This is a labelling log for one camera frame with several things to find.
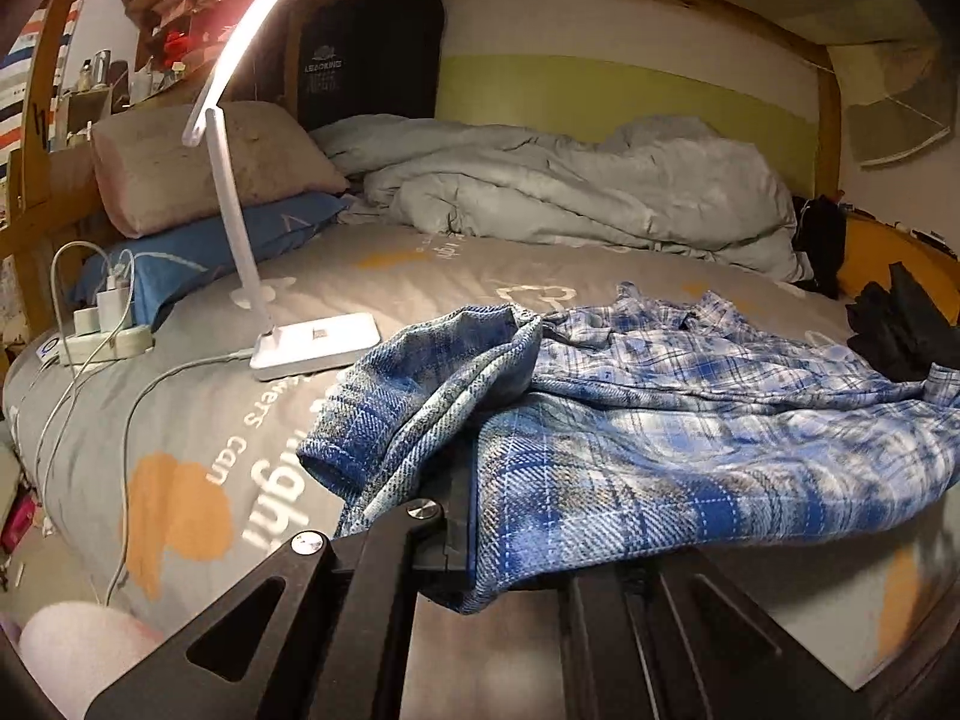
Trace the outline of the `wooden bed frame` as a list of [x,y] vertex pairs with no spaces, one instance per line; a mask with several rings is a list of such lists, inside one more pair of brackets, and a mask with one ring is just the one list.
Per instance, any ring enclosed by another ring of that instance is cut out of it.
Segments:
[[[5,8],[28,0],[2,0]],[[239,0],[249,5],[252,0]],[[52,302],[39,283],[39,255],[50,244],[91,220],[106,227],[101,200],[93,192],[86,156],[55,158],[50,147],[62,143],[57,122],[57,64],[60,37],[73,23],[75,0],[41,0],[43,18],[29,20],[36,37],[21,107],[20,143],[10,153],[7,222],[2,252],[14,261],[26,330],[39,335],[52,323]],[[145,0],[155,5],[161,0]],[[340,0],[285,0],[288,25],[297,28],[314,10]],[[693,78],[708,73],[709,83],[738,89],[768,106],[778,106],[815,128],[804,171],[788,171],[794,188],[835,195],[841,163],[841,91],[825,47],[797,36],[766,16],[727,0],[646,0],[658,11],[641,16],[589,20],[553,10],[542,31],[568,41],[569,55],[595,47],[605,60],[630,64],[644,57],[651,70]]]

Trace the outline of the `black garment by cushion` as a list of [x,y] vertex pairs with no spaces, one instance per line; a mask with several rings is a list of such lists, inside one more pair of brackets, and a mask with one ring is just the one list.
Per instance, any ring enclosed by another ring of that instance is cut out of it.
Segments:
[[844,211],[835,200],[823,195],[815,199],[794,195],[793,204],[797,221],[794,252],[804,255],[812,271],[812,275],[798,281],[797,286],[836,299],[839,296],[838,271],[844,262],[846,244]]

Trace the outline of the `black printed bag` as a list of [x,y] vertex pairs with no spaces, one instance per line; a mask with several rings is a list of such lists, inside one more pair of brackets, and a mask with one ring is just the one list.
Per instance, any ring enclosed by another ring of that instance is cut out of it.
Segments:
[[299,36],[298,122],[353,115],[431,119],[438,96],[443,0],[340,0]]

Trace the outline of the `orange yellow cushion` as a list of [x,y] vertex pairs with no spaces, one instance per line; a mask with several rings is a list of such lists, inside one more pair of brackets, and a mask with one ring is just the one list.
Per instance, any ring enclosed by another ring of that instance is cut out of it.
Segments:
[[958,262],[895,226],[864,216],[846,216],[839,291],[854,298],[867,283],[892,286],[889,266],[900,262],[949,320],[958,316]]

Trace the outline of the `black puffer jacket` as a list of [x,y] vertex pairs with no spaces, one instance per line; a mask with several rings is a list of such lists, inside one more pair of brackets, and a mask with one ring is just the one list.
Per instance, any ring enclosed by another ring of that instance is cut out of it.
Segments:
[[890,263],[890,288],[869,281],[846,305],[848,346],[892,382],[919,382],[932,366],[958,369],[958,325],[950,323],[900,262]]

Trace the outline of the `grey crumpled duvet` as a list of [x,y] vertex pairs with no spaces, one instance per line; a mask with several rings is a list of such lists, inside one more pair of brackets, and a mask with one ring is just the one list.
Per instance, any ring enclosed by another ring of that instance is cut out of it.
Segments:
[[355,115],[314,142],[370,215],[423,232],[608,244],[808,280],[793,195],[751,143],[651,115],[601,143],[512,125]]

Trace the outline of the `blue pillow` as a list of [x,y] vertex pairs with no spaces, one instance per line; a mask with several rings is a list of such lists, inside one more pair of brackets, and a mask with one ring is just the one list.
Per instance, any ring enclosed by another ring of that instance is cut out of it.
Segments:
[[[347,208],[342,197],[306,192],[278,202],[246,206],[245,229],[256,262],[274,259],[315,238]],[[235,273],[233,255],[220,216],[210,216],[140,239],[127,239],[107,251],[110,263],[127,270],[135,259],[132,322],[158,330],[176,302],[187,294]]]

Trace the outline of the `white power strip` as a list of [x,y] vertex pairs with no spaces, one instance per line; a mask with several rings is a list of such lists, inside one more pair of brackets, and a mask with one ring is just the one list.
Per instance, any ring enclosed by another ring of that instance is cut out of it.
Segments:
[[155,346],[148,325],[133,323],[133,291],[130,281],[107,278],[91,307],[73,312],[73,332],[67,338],[53,333],[36,351],[43,366],[59,364],[78,372],[83,366],[99,366],[144,355]]

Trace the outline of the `grey printed bed sheet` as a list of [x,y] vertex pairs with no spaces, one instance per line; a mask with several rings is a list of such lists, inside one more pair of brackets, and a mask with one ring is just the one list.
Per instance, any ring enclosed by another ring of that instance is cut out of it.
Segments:
[[[612,247],[332,226],[262,265],[285,322],[368,312],[384,335],[467,304],[553,312],[607,304],[630,281],[651,298],[731,301],[755,327],[816,344],[848,338],[838,302],[750,271]],[[298,465],[331,374],[254,379],[239,353],[251,317],[235,278],[174,304],[148,353],[75,382],[25,351],[3,411],[47,489],[83,587],[169,634],[302,528],[331,532],[340,504]],[[73,401],[64,400],[68,387]],[[836,676],[882,702],[932,665],[958,622],[958,499],[893,532],[818,546],[719,550],[715,562]]]

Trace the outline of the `green headboard panel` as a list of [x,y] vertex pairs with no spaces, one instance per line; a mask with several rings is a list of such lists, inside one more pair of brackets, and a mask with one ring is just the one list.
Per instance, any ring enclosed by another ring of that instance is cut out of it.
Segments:
[[441,60],[436,117],[505,124],[599,143],[646,115],[692,115],[753,143],[796,195],[814,192],[817,126],[754,96],[665,71],[564,55]]

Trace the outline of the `blue plaid flannel shirt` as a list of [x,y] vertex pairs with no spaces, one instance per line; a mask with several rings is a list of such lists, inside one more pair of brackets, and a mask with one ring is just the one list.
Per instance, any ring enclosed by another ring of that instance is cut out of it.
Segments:
[[631,283],[542,316],[466,305],[400,330],[343,372],[302,468],[364,532],[477,433],[477,567],[452,604],[693,544],[885,532],[958,478],[958,376],[896,383],[851,349],[763,332],[718,294]]

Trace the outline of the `beige pillow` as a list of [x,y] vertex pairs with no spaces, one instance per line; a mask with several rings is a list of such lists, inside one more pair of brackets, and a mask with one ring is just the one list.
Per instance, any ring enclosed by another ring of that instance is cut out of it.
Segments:
[[[205,146],[185,146],[187,106],[130,109],[93,125],[94,176],[117,231],[144,238],[218,213]],[[283,107],[223,106],[239,201],[267,205],[304,192],[338,195],[348,181]]]

